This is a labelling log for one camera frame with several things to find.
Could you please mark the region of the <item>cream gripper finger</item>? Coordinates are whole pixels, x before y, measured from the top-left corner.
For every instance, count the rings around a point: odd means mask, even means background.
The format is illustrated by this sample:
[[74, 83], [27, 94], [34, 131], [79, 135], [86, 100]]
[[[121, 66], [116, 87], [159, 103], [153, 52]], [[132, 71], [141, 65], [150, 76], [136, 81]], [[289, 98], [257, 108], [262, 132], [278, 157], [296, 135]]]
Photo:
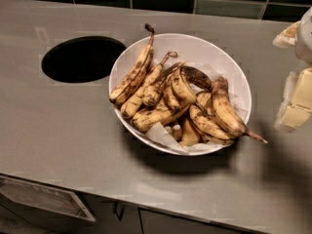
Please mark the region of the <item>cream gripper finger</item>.
[[291, 133], [311, 116], [312, 68], [309, 67], [289, 74], [274, 127], [280, 132]]
[[280, 34], [278, 34], [272, 44], [278, 48], [288, 48], [295, 45], [295, 35], [300, 25], [300, 21], [292, 23]]

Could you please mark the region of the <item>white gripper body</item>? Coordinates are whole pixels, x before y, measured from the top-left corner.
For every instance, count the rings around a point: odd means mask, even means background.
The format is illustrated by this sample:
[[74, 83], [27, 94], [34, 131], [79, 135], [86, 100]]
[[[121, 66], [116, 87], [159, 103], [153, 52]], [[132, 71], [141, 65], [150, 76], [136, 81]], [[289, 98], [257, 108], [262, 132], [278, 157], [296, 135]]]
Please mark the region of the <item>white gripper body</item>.
[[295, 38], [295, 53], [299, 59], [312, 63], [312, 7], [300, 20]]

